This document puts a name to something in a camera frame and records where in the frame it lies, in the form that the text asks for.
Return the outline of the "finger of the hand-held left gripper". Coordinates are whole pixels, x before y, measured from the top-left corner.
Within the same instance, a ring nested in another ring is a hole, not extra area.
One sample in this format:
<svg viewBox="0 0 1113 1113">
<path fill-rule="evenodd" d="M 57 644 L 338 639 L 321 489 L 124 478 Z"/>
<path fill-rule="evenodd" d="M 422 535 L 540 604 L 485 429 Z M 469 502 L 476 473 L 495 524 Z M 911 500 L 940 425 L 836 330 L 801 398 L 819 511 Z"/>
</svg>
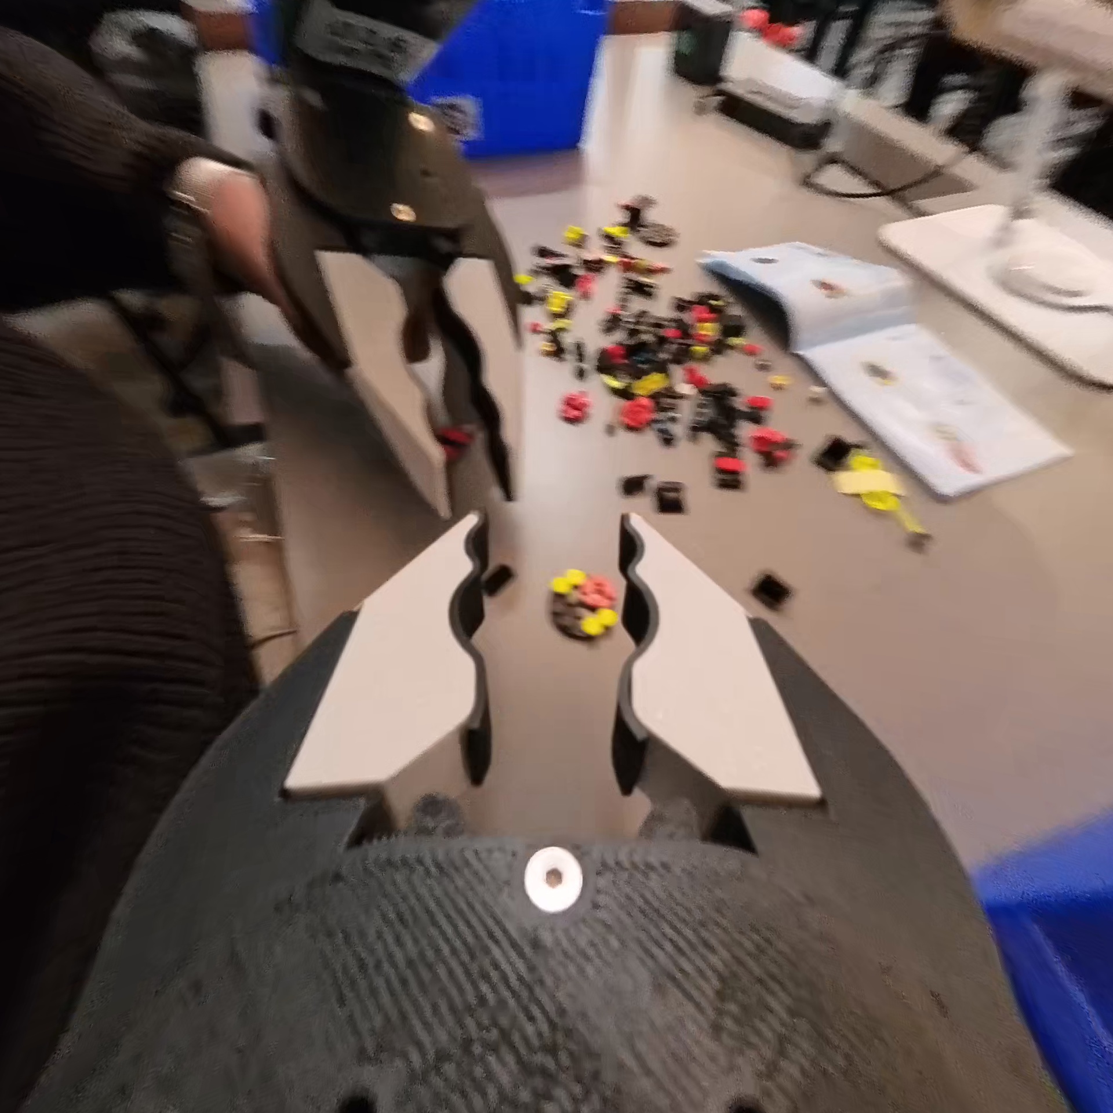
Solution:
<svg viewBox="0 0 1113 1113">
<path fill-rule="evenodd" d="M 460 257 L 434 296 L 447 359 L 443 403 L 453 425 L 469 427 L 504 500 L 520 495 L 522 336 L 518 310 L 491 259 Z"/>
<path fill-rule="evenodd" d="M 440 518 L 453 518 L 447 454 L 438 440 L 449 418 L 440 341 L 422 359 L 405 354 L 403 287 L 369 259 L 318 250 L 316 263 L 350 356 L 347 381 L 414 491 Z"/>
</svg>

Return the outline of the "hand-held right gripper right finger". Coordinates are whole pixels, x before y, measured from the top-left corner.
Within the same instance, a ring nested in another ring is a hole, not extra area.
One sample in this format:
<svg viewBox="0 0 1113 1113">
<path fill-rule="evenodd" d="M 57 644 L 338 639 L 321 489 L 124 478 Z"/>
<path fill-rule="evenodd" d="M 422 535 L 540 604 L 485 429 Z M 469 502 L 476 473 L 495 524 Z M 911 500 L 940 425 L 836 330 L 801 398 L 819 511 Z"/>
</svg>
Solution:
<svg viewBox="0 0 1113 1113">
<path fill-rule="evenodd" d="M 657 783 L 724 803 L 821 803 L 746 608 L 637 513 L 620 516 L 619 567 L 633 642 L 611 734 L 620 794 Z"/>
</svg>

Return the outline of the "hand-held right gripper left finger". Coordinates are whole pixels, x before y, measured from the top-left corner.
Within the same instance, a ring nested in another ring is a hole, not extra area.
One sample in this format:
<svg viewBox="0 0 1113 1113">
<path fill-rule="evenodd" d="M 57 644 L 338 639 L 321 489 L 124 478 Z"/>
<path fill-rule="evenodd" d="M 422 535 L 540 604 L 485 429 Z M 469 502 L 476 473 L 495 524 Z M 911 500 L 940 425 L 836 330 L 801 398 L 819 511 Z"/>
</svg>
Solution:
<svg viewBox="0 0 1113 1113">
<path fill-rule="evenodd" d="M 285 779 L 298 799 L 420 799 L 480 786 L 493 763 L 476 633 L 489 526 L 471 513 L 370 593 Z"/>
</svg>

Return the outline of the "round black lego assembly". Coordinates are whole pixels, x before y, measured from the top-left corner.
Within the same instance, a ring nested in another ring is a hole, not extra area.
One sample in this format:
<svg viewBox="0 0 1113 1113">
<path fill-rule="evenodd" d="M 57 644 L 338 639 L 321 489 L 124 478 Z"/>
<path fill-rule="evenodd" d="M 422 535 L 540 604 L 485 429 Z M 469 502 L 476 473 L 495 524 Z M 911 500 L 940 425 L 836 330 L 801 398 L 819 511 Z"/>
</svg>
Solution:
<svg viewBox="0 0 1113 1113">
<path fill-rule="evenodd" d="M 602 575 L 566 569 L 549 580 L 549 620 L 573 640 L 595 640 L 619 624 L 619 593 Z"/>
</svg>

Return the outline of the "pile of lego pieces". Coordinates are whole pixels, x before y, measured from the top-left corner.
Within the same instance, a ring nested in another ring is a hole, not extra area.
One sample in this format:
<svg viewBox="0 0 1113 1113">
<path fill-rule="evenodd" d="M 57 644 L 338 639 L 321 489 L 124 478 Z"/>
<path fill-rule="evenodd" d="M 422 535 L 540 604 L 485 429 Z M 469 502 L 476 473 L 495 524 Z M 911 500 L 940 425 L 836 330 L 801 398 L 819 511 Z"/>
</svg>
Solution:
<svg viewBox="0 0 1113 1113">
<path fill-rule="evenodd" d="M 655 208 L 633 193 L 611 223 L 569 224 L 562 245 L 535 245 L 515 276 L 518 303 L 535 310 L 538 354 L 573 370 L 577 389 L 558 401 L 566 425 L 599 409 L 608 436 L 646 434 L 664 449 L 706 442 L 714 487 L 743 491 L 750 458 L 779 469 L 797 453 L 772 425 L 772 392 L 788 380 L 724 294 L 661 292 L 677 230 Z"/>
</svg>

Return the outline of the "person's left forearm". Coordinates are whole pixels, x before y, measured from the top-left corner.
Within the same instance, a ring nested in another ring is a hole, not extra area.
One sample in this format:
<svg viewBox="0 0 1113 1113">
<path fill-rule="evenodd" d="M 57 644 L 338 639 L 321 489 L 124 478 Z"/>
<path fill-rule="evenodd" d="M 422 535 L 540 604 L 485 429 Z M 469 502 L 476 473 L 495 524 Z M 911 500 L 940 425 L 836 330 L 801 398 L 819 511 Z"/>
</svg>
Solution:
<svg viewBox="0 0 1113 1113">
<path fill-rule="evenodd" d="M 137 117 L 80 66 L 2 27 L 2 312 L 175 290 L 166 219 L 190 161 L 246 164 Z"/>
</svg>

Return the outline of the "person's left hand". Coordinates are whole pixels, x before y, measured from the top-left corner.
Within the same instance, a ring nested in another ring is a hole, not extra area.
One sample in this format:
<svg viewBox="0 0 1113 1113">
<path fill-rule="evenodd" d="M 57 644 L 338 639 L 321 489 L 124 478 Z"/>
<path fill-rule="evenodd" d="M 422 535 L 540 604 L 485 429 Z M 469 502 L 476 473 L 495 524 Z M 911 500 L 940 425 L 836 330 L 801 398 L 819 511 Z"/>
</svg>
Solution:
<svg viewBox="0 0 1113 1113">
<path fill-rule="evenodd" d="M 223 173 L 214 186 L 204 224 L 226 277 L 277 308 L 285 325 L 325 367 L 343 372 L 343 350 L 287 296 L 272 252 L 270 203 L 257 177 L 237 170 Z"/>
</svg>

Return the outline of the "blue plastic bin with tag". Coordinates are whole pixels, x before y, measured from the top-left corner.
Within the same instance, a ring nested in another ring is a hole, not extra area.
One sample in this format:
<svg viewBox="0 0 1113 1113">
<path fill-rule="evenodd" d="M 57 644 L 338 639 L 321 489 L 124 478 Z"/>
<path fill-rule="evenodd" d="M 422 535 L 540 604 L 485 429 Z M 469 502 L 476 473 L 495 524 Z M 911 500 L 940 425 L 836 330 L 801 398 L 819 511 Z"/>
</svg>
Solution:
<svg viewBox="0 0 1113 1113">
<path fill-rule="evenodd" d="M 411 80 L 467 159 L 580 144 L 610 2 L 480 2 Z"/>
</svg>

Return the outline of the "person's black sweater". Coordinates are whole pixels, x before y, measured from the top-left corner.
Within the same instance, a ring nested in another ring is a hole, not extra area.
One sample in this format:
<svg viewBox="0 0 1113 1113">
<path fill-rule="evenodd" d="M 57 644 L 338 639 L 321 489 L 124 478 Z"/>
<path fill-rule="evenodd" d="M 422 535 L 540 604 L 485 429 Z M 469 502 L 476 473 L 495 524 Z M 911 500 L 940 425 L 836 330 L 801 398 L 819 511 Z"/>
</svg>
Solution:
<svg viewBox="0 0 1113 1113">
<path fill-rule="evenodd" d="M 159 817 L 256 693 L 225 549 L 170 447 L 2 325 L 2 1111 Z"/>
</svg>

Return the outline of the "dark grey cube device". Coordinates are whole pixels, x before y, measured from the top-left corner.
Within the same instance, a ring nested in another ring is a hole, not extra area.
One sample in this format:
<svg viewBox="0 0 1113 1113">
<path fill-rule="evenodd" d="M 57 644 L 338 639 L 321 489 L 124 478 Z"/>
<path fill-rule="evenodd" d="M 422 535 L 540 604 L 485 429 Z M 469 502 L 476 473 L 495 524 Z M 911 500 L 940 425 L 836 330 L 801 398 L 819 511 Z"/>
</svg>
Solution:
<svg viewBox="0 0 1113 1113">
<path fill-rule="evenodd" d="M 697 86 L 714 88 L 735 26 L 730 2 L 677 2 L 673 18 L 673 73 Z"/>
</svg>

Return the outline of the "black power adapter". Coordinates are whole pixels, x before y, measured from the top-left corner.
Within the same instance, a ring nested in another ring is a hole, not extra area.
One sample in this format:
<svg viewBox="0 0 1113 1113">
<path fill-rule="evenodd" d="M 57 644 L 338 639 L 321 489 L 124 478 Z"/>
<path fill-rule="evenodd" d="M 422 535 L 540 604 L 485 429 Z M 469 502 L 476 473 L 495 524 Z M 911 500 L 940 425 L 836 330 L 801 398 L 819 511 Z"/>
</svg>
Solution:
<svg viewBox="0 0 1113 1113">
<path fill-rule="evenodd" d="M 750 131 L 757 131 L 792 151 L 818 151 L 832 130 L 828 106 L 819 106 L 816 119 L 805 119 L 799 110 L 776 106 L 766 88 L 745 91 L 737 80 L 726 80 L 715 88 L 717 111 Z"/>
</svg>

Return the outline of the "light blue instruction booklet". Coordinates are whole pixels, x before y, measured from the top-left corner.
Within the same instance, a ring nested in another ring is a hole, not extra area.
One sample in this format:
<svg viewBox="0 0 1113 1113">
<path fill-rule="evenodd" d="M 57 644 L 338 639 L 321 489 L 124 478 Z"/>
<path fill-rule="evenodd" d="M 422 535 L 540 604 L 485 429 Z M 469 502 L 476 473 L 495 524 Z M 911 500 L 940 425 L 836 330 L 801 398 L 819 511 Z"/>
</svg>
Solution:
<svg viewBox="0 0 1113 1113">
<path fill-rule="evenodd" d="M 1073 456 L 920 327 L 900 270 L 797 241 L 704 252 L 701 266 L 772 299 L 788 350 L 940 498 Z"/>
</svg>

